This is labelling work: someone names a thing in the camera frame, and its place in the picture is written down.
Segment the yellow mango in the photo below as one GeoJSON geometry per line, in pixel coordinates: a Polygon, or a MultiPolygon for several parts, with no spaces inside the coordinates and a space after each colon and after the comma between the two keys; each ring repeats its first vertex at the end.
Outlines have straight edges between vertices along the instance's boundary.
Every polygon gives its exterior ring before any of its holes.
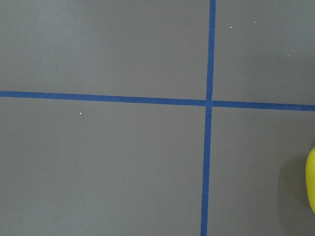
{"type": "Polygon", "coordinates": [[[312,212],[315,212],[315,149],[313,148],[307,158],[305,168],[307,197],[312,212]]]}

